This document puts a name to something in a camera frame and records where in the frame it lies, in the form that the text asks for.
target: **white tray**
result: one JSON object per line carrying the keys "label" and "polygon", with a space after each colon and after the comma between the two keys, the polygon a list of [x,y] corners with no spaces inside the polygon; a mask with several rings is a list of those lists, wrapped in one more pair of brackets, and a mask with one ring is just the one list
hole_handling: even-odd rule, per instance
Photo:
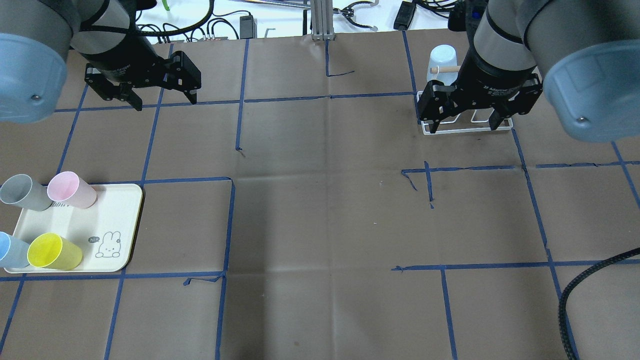
{"label": "white tray", "polygon": [[128,262],[133,246],[142,189],[135,184],[93,185],[95,204],[78,209],[58,202],[45,211],[23,209],[13,235],[31,243],[44,233],[56,233],[75,243],[83,259],[75,269],[5,268],[11,274],[55,272],[114,272]]}

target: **table surface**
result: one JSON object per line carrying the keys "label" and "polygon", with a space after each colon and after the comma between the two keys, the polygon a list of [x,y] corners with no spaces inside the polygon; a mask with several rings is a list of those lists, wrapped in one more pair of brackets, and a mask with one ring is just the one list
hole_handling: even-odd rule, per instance
{"label": "table surface", "polygon": [[[121,272],[2,273],[2,356],[563,359],[560,289],[637,247],[639,143],[573,140],[544,98],[513,131],[422,135],[442,43],[467,49],[446,30],[156,45],[203,88],[138,90],[141,112],[71,53],[55,114],[0,124],[0,178],[139,184],[138,235]],[[640,357],[639,262],[570,298],[584,359]]]}

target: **black cable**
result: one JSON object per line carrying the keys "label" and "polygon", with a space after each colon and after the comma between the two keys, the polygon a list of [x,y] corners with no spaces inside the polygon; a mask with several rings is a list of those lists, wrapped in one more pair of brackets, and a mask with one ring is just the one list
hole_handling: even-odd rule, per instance
{"label": "black cable", "polygon": [[456,4],[456,0],[413,0],[413,2],[445,19],[449,18],[449,12]]}
{"label": "black cable", "polygon": [[[140,30],[142,30],[144,28],[150,28],[153,31],[156,31],[156,29],[157,29],[158,32],[162,31],[160,29],[160,27],[158,25],[155,25],[155,24],[144,24],[144,25],[138,25],[138,26],[140,27]],[[162,44],[163,43],[162,39],[160,37],[157,37],[157,38],[158,38],[158,44]]]}
{"label": "black cable", "polygon": [[234,31],[234,34],[236,34],[236,40],[240,40],[240,36],[238,35],[238,32],[236,31],[236,28],[234,28],[234,26],[233,26],[233,25],[231,25],[231,23],[230,23],[229,21],[227,21],[226,19],[222,19],[222,18],[217,19],[217,20],[216,20],[216,21],[214,21],[214,22],[213,22],[213,24],[211,25],[211,33],[212,33],[212,34],[214,34],[214,32],[213,32],[213,27],[215,27],[215,25],[216,25],[217,23],[219,23],[219,22],[223,22],[223,23],[225,23],[225,24],[229,25],[229,26],[231,27],[231,30],[233,30],[233,31]]}
{"label": "black cable", "polygon": [[[166,27],[167,27],[167,25],[172,26],[172,27],[174,27],[174,28],[176,28],[176,29],[178,29],[178,30],[180,29],[180,28],[178,28],[176,25],[169,24],[168,22],[165,22],[165,23],[163,23],[163,24],[162,24],[162,30],[164,30],[164,32],[167,32],[167,31],[166,31]],[[179,34],[179,35],[184,35],[184,37],[186,37],[186,38],[187,38],[187,42],[189,42],[189,37],[187,36],[187,33],[186,33],[186,32],[185,32],[185,33],[181,33],[181,34]]]}
{"label": "black cable", "polygon": [[223,17],[223,16],[233,15],[233,14],[235,14],[235,13],[247,13],[249,16],[253,16],[253,15],[251,15],[251,12],[250,12],[250,11],[248,11],[248,10],[236,10],[236,11],[234,11],[234,12],[226,13],[226,14],[224,14],[224,15],[216,15],[216,14],[213,14],[213,16],[215,16],[215,17]]}
{"label": "black cable", "polygon": [[562,344],[564,346],[564,352],[566,352],[566,356],[569,360],[576,360],[575,352],[573,352],[573,348],[571,347],[571,342],[569,340],[569,332],[567,330],[567,316],[566,316],[566,301],[569,299],[569,294],[571,291],[578,286],[584,279],[589,277],[589,275],[595,273],[596,271],[605,268],[609,265],[613,265],[619,261],[623,261],[624,259],[631,258],[632,256],[640,255],[640,247],[623,252],[620,255],[613,256],[609,259],[603,260],[587,270],[580,273],[580,275],[576,276],[569,285],[564,288],[562,295],[560,296],[560,305],[558,306],[558,323],[560,325],[560,337],[562,339]]}
{"label": "black cable", "polygon": [[171,30],[171,31],[160,31],[160,32],[152,32],[152,31],[140,31],[134,27],[125,28],[116,28],[113,26],[100,26],[100,25],[91,25],[86,28],[81,28],[80,31],[105,31],[108,33],[119,33],[119,34],[130,34],[130,35],[138,35],[142,37],[172,37],[174,35],[183,35],[188,33],[189,31],[193,31],[200,26],[203,26],[210,18],[213,13],[213,2],[214,0],[209,0],[209,10],[207,11],[207,15],[203,17],[200,21],[196,22],[193,25],[187,26],[186,28]]}
{"label": "black cable", "polygon": [[[207,35],[204,33],[204,30],[202,28],[197,28],[196,30],[200,30],[202,32],[202,37],[204,37],[204,38],[207,37]],[[189,36],[189,38],[191,38],[191,41],[193,41],[193,33],[195,33],[196,30],[193,30],[191,32],[191,35]]]}

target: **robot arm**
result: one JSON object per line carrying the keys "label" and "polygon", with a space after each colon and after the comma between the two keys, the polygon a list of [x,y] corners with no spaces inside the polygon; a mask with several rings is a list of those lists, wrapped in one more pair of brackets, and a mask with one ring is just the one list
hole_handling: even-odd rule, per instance
{"label": "robot arm", "polygon": [[[161,58],[135,34],[135,12],[156,0],[0,0],[0,121],[34,122],[53,113],[73,46],[89,61],[85,81],[104,100],[142,110],[134,88],[161,86],[197,102],[198,68],[182,51]],[[106,26],[123,29],[80,31]]]}
{"label": "robot arm", "polygon": [[420,117],[434,133],[447,117],[493,108],[495,129],[515,113],[528,113],[544,89],[574,138],[638,135],[639,17],[637,0],[460,1],[449,27],[467,31],[469,51],[451,86],[427,83]]}

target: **blue tape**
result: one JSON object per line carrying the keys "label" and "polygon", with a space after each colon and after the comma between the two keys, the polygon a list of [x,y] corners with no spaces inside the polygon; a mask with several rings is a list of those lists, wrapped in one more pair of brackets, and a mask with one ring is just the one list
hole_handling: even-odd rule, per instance
{"label": "blue tape", "polygon": [[145,157],[145,166],[142,169],[142,178],[141,181],[144,185],[147,180],[147,170],[149,169],[149,159],[151,159],[151,150],[154,146],[154,140],[156,139],[156,128],[158,125],[158,117],[160,116],[160,104],[162,103],[162,98],[164,95],[164,89],[160,89],[160,95],[158,96],[158,102],[156,104],[156,114],[154,115],[154,124],[151,127],[151,135],[149,135],[149,145],[147,147],[147,156]]}
{"label": "blue tape", "polygon": [[216,360],[220,360],[220,345],[222,344],[222,319],[225,314],[225,297],[227,296],[227,277],[222,278],[220,290],[220,304],[218,306],[218,328],[216,330]]}
{"label": "blue tape", "polygon": [[224,271],[229,270],[229,253],[231,250],[231,235],[233,232],[234,210],[236,208],[236,184],[231,181],[231,195],[229,196],[229,215],[227,218],[227,244],[225,247]]}
{"label": "blue tape", "polygon": [[[409,64],[409,75],[411,76],[411,89],[414,94],[417,94],[418,88],[415,85],[415,74],[413,72],[413,62],[411,60],[411,51],[409,50],[409,41],[406,38],[406,32],[402,32],[402,38],[404,41],[404,51],[406,52],[406,61]],[[420,113],[418,111],[418,98],[413,98],[413,107],[415,108],[415,118],[418,124],[420,124]]]}
{"label": "blue tape", "polygon": [[302,101],[302,100],[316,100],[316,99],[324,99],[329,97],[329,95],[318,95],[318,96],[297,96],[297,97],[272,97],[267,99],[248,99],[244,102],[276,102],[276,101]]}
{"label": "blue tape", "polygon": [[324,74],[330,78],[332,76],[342,76],[346,74],[350,74],[352,72],[356,72],[355,70],[343,72],[342,74],[329,75],[329,40],[324,41]]}
{"label": "blue tape", "polygon": [[232,181],[230,177],[227,176],[217,176],[217,177],[187,177],[184,179],[155,179],[155,180],[145,180],[145,184],[165,184],[165,183],[198,183],[201,181]]}
{"label": "blue tape", "polygon": [[573,164],[538,164],[536,168],[564,168],[564,167],[610,167],[620,165],[619,161],[614,161],[612,163],[573,163]]}
{"label": "blue tape", "polygon": [[493,165],[487,167],[438,167],[431,168],[430,172],[438,172],[438,171],[459,171],[459,170],[474,170],[474,171],[482,171],[482,170],[510,170],[516,168],[513,165]]}
{"label": "blue tape", "polygon": [[[542,224],[542,216],[540,215],[540,209],[538,207],[538,201],[536,200],[536,194],[533,191],[533,184],[531,183],[531,177],[529,175],[529,170],[527,169],[527,163],[524,160],[524,154],[522,153],[522,146],[520,145],[520,139],[518,139],[518,133],[516,129],[511,129],[511,134],[513,134],[513,141],[518,148],[518,155],[520,157],[520,162],[522,163],[522,170],[524,172],[524,176],[527,180],[527,187],[529,189],[529,196],[531,198],[531,204],[533,205],[533,210],[536,214],[536,220],[538,221],[538,229],[540,230],[540,236],[542,237],[542,244],[545,248],[545,253],[547,254],[547,261],[549,263],[549,270],[551,271],[551,278],[554,282],[554,288],[556,289],[556,295],[558,299],[560,299],[562,295],[562,290],[560,289],[560,282],[558,281],[558,276],[556,273],[556,268],[554,266],[554,258],[551,255],[551,250],[547,246],[547,233],[545,232],[545,227]],[[578,354],[577,347],[575,346],[575,340],[573,338],[573,332],[571,330],[571,323],[567,320],[567,333],[569,336],[569,341],[573,348],[573,351]]]}
{"label": "blue tape", "polygon": [[429,169],[429,163],[424,162],[424,173],[427,175],[427,191],[429,192],[429,206],[433,209],[433,190],[431,189],[431,169]]}
{"label": "blue tape", "polygon": [[447,328],[449,329],[449,343],[451,344],[451,357],[458,360],[458,350],[456,349],[456,337],[453,332],[453,318],[451,316],[451,304],[449,303],[449,289],[447,287],[447,275],[445,270],[440,270],[440,278],[442,280],[442,295],[444,298],[444,310],[447,314]]}
{"label": "blue tape", "polygon": [[82,108],[82,103],[84,102],[84,97],[86,96],[86,91],[89,89],[89,85],[84,85],[84,90],[82,91],[82,96],[80,97],[80,103],[78,104],[78,108],[76,109],[76,115],[74,116],[74,121],[71,123],[71,129],[69,130],[69,135],[67,136],[67,142],[65,143],[65,148],[62,150],[62,157],[60,158],[60,163],[58,164],[58,169],[56,174],[59,174],[62,171],[62,165],[65,163],[65,158],[67,157],[67,151],[69,150],[69,145],[71,144],[71,138],[74,135],[74,130],[76,129],[76,124],[78,122],[78,117],[80,116],[80,109]]}
{"label": "blue tape", "polygon": [[631,193],[634,194],[634,199],[636,200],[636,205],[640,209],[640,197],[638,197],[638,192],[636,190],[636,186],[634,185],[634,181],[631,179],[631,174],[629,174],[629,169],[627,169],[627,164],[622,159],[622,154],[620,154],[620,150],[618,149],[618,145],[616,142],[611,142],[611,146],[613,146],[613,151],[616,152],[616,156],[618,160],[622,164],[622,171],[625,173],[625,177],[627,178],[627,182],[629,183],[629,188],[631,188]]}
{"label": "blue tape", "polygon": [[124,285],[127,268],[122,269],[120,280],[118,281],[118,291],[116,292],[116,301],[113,305],[113,314],[111,315],[111,324],[109,325],[109,336],[107,336],[107,346],[104,349],[104,360],[109,360],[111,355],[111,342],[113,341],[113,332],[116,329],[116,320],[118,318],[118,309],[120,308],[120,297],[122,296],[122,286]]}
{"label": "blue tape", "polygon": [[224,271],[198,271],[198,272],[159,272],[149,274],[125,274],[125,279],[166,279],[169,277],[219,277],[224,276]]}
{"label": "blue tape", "polygon": [[418,191],[418,189],[415,188],[415,185],[413,184],[413,181],[411,180],[411,178],[408,175],[408,172],[405,172],[405,170],[400,171],[400,174],[402,174],[402,176],[406,177],[407,179],[409,179],[409,183],[411,184],[411,187],[415,190]]}
{"label": "blue tape", "polygon": [[244,60],[242,65],[242,82],[240,84],[240,105],[238,106],[238,123],[236,128],[236,151],[242,151],[240,147],[240,134],[242,132],[242,112],[244,108],[244,86],[246,84],[246,66],[249,58],[249,39],[244,43]]}
{"label": "blue tape", "polygon": [[349,99],[352,97],[382,97],[382,96],[405,96],[413,95],[411,92],[380,92],[375,94],[345,94],[345,95],[329,95],[331,99]]}
{"label": "blue tape", "polygon": [[6,337],[7,335],[9,335],[9,328],[11,327],[11,322],[13,321],[15,310],[18,308],[18,300],[20,300],[20,294],[22,294],[22,287],[24,286],[24,278],[26,276],[27,274],[22,274],[22,276],[18,278],[20,279],[20,284],[18,284],[18,288],[15,291],[15,297],[13,298],[13,304],[11,305],[11,310],[9,311],[9,317],[6,319],[2,338],[0,338],[0,354],[2,354],[2,349],[4,348]]}
{"label": "blue tape", "polygon": [[218,276],[218,277],[214,277],[213,279],[201,279],[199,277],[188,277],[183,283],[183,286],[187,286],[189,284],[191,284],[192,280],[199,280],[199,281],[208,281],[208,282],[218,282],[218,280],[220,280],[222,278],[222,276]]}

